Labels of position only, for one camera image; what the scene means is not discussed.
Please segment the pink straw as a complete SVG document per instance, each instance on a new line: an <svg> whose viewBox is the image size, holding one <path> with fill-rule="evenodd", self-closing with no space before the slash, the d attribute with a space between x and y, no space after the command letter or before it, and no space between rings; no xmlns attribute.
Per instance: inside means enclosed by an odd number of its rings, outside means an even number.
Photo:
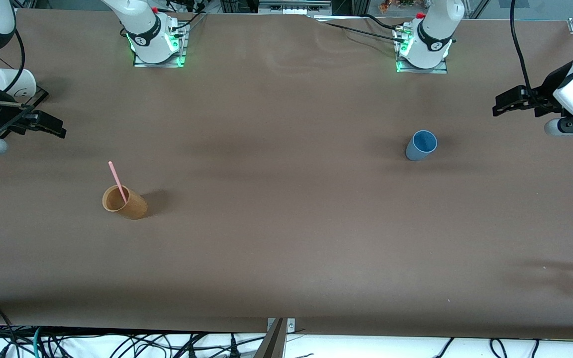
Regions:
<svg viewBox="0 0 573 358"><path fill-rule="evenodd" d="M109 166L111 174L113 175L113 178L114 178L114 181L117 185L117 188L120 192L121 198L123 199L123 202L125 204L127 204L127 202L128 202L127 195L125 194L125 191L123 190L123 186L121 185L121 181L120 181L120 178L116 172L116 168L114 167L114 163L112 161L108 161L108 166Z"/></svg>

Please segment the blue plastic cup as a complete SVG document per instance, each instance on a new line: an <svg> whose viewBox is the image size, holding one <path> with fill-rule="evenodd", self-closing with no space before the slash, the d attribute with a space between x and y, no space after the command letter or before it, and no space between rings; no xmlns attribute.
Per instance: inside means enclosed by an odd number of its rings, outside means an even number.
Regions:
<svg viewBox="0 0 573 358"><path fill-rule="evenodd" d="M430 131L417 131L411 137L405 149L405 156L410 161L421 161L437 149L438 140Z"/></svg>

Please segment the brown bamboo cup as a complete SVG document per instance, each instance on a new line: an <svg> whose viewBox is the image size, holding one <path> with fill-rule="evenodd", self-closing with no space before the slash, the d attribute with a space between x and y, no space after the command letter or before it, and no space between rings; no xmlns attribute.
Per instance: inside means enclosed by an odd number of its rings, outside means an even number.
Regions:
<svg viewBox="0 0 573 358"><path fill-rule="evenodd" d="M102 205L108 212L116 213L130 220L146 217L148 204L141 195L127 188L117 185L107 188L102 196Z"/></svg>

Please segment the white mug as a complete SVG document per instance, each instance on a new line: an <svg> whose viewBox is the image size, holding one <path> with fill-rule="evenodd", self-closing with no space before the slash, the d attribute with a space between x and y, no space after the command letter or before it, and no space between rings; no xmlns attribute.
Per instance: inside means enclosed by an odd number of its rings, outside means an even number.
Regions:
<svg viewBox="0 0 573 358"><path fill-rule="evenodd" d="M13 97L30 98L35 96L38 91L36 79L32 72L27 69L24 69L14 85L10 89L6 90L6 88L12 84L16 75L18 75L17 69L0 68L0 90Z"/></svg>

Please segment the grey metal box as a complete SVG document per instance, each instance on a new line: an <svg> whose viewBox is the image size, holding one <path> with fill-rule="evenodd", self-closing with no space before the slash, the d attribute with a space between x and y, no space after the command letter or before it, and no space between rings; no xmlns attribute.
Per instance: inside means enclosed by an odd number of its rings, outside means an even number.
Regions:
<svg viewBox="0 0 573 358"><path fill-rule="evenodd" d="M258 14L331 16L332 0L258 0Z"/></svg>

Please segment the dark metal pole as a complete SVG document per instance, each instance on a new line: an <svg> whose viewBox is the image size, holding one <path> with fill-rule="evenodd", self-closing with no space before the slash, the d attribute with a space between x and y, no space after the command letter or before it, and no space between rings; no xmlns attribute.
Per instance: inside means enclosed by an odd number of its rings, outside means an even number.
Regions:
<svg viewBox="0 0 573 358"><path fill-rule="evenodd" d="M288 319L274 319L253 358L284 358Z"/></svg>

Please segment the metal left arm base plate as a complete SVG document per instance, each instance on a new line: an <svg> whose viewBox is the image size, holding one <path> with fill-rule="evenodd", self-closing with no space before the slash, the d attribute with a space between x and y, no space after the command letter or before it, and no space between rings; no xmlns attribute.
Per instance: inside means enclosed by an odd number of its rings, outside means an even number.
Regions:
<svg viewBox="0 0 573 358"><path fill-rule="evenodd" d="M421 37L413 22L396 25L392 30L395 44L396 70L413 73L447 73L445 57L451 38Z"/></svg>

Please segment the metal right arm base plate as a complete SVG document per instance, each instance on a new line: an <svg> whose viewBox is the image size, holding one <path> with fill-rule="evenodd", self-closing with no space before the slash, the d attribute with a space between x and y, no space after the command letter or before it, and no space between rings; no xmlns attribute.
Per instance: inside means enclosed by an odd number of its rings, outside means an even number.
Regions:
<svg viewBox="0 0 573 358"><path fill-rule="evenodd" d="M152 29L141 34L127 33L134 52L134 67L182 68L189 44L189 22L172 20L172 25L158 21Z"/></svg>

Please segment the small metal table bracket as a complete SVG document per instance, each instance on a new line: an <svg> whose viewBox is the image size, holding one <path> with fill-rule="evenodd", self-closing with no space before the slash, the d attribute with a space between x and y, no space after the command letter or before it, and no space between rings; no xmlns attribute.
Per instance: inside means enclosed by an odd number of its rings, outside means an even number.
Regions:
<svg viewBox="0 0 573 358"><path fill-rule="evenodd" d="M271 330L273 323L276 319L277 318L275 318L275 317L268 318L267 331ZM289 334L295 333L295 331L296 331L296 319L295 318L288 318L288 319L284 319L284 322L286 322L287 333L289 333Z"/></svg>

